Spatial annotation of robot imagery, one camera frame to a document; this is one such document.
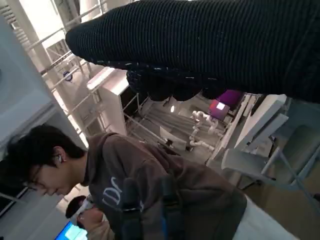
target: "black hair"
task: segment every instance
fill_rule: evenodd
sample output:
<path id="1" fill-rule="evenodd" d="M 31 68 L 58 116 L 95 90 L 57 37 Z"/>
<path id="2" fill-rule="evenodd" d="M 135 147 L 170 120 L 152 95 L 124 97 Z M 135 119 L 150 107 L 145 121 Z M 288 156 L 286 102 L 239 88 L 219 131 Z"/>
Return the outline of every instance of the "black hair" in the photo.
<path id="1" fill-rule="evenodd" d="M 85 199 L 86 196 L 84 195 L 76 196 L 74 199 L 72 199 L 66 208 L 65 217 L 70 219 L 78 211 Z M 79 221 L 76 222 L 76 225 L 81 229 L 85 229 L 84 225 Z"/>
<path id="2" fill-rule="evenodd" d="M 47 124 L 39 125 L 16 140 L 12 138 L 0 162 L 0 180 L 6 185 L 18 185 L 32 181 L 30 171 L 34 166 L 55 167 L 54 147 L 62 147 L 70 158 L 78 159 L 85 151 L 78 147 L 61 130 Z"/>

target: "white chair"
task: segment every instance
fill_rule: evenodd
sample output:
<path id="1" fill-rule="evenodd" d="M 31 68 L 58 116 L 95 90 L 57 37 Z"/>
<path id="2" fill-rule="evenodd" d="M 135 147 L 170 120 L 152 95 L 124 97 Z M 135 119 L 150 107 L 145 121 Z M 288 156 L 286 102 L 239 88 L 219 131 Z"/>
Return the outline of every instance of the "white chair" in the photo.
<path id="1" fill-rule="evenodd" d="M 240 172 L 279 188 L 301 189 L 320 214 L 320 207 L 302 183 L 313 168 L 319 152 L 320 132 L 302 125 L 294 131 L 284 148 L 281 150 L 277 147 L 270 158 L 228 149 L 221 168 Z"/>

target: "brown hoodie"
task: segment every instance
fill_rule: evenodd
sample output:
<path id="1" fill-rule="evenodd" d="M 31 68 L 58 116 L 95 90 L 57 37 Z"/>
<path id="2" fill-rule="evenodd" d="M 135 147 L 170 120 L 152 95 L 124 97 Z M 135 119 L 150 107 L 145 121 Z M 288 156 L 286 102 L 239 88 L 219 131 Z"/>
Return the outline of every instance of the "brown hoodie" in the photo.
<path id="1" fill-rule="evenodd" d="M 84 186 L 105 213 L 116 237 L 121 234 L 121 193 L 125 178 L 137 181 L 144 239 L 164 239 L 159 179 L 174 176 L 183 204 L 185 239 L 231 240 L 247 206 L 243 193 L 211 168 L 169 155 L 159 148 L 119 134 L 89 141 Z"/>

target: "blue screen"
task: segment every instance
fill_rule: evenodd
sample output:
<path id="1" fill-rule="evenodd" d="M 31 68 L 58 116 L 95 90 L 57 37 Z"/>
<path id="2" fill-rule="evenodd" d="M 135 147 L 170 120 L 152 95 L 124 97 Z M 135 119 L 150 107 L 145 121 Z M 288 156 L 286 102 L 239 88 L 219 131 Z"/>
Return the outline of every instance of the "blue screen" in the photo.
<path id="1" fill-rule="evenodd" d="M 62 229 L 55 240 L 87 240 L 87 231 L 73 225 L 71 222 Z"/>

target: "person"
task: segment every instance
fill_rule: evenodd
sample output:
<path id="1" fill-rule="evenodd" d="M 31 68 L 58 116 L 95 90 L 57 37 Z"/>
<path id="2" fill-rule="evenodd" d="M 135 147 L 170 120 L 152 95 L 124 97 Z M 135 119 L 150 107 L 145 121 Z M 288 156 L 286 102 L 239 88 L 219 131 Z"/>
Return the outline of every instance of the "person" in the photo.
<path id="1" fill-rule="evenodd" d="M 77 213 L 82 206 L 85 195 L 76 196 L 73 198 L 65 211 L 65 217 L 70 219 Z M 104 220 L 104 213 L 97 207 L 92 207 L 81 212 L 76 217 L 76 225 L 87 231 L 88 240 L 114 240 L 115 234 L 110 228 L 108 220 Z"/>
<path id="2" fill-rule="evenodd" d="M 0 176 L 7 183 L 26 183 L 48 195 L 67 195 L 79 183 L 88 186 L 116 238 L 122 236 L 123 182 L 132 178 L 141 200 L 144 239 L 157 240 L 164 239 L 160 180 L 171 174 L 183 206 L 186 240 L 263 239 L 264 235 L 277 239 L 269 237 L 276 233 L 281 239 L 295 239 L 205 165 L 117 133 L 95 135 L 88 143 L 85 151 L 56 127 L 36 126 L 8 144 Z"/>

